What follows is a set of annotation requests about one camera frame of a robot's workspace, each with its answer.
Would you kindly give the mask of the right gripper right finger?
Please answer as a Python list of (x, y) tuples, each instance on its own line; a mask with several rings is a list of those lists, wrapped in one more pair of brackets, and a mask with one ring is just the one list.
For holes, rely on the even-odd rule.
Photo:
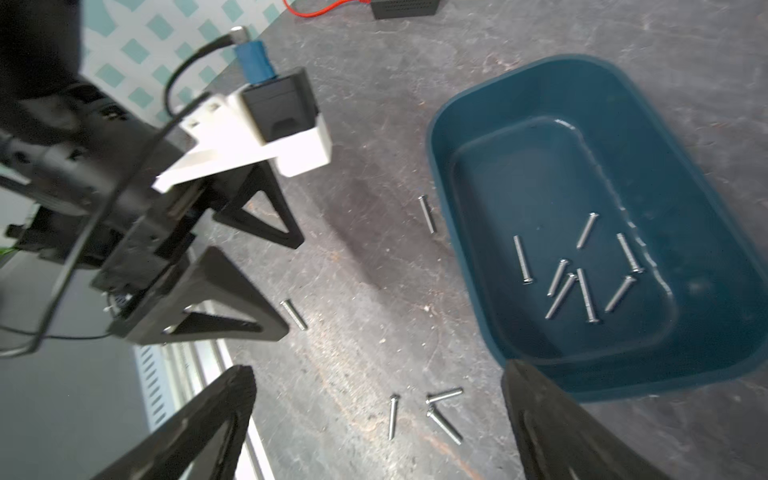
[(501, 388), (527, 479), (666, 479), (533, 365), (510, 360)]

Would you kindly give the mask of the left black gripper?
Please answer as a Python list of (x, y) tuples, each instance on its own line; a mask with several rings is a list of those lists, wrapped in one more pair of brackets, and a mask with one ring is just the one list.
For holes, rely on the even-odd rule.
[(217, 339), (277, 342), (288, 323), (217, 247), (187, 249), (202, 215), (290, 249), (305, 237), (268, 161), (172, 187), (108, 218), (89, 244), (91, 287), (106, 297), (109, 333), (135, 345)]

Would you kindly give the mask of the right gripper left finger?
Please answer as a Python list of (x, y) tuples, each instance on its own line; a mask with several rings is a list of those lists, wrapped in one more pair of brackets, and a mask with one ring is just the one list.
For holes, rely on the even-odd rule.
[(253, 369), (235, 365), (97, 479), (232, 479), (257, 387)]

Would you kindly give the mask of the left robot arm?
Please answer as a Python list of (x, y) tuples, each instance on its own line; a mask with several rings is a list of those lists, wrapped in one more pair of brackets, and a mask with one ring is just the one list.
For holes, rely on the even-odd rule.
[(245, 84), (204, 93), (154, 128), (81, 77), (80, 25), (76, 1), (1, 5), (1, 163), (17, 173), (1, 185), (38, 207), (7, 233), (62, 267), (37, 328), (2, 356), (50, 338), (79, 268), (108, 297), (110, 334), (134, 344), (282, 339), (288, 324), (220, 249), (188, 250), (206, 212), (274, 244), (303, 243), (277, 179), (331, 156), (305, 70), (276, 73), (236, 27), (195, 58), (233, 47)]

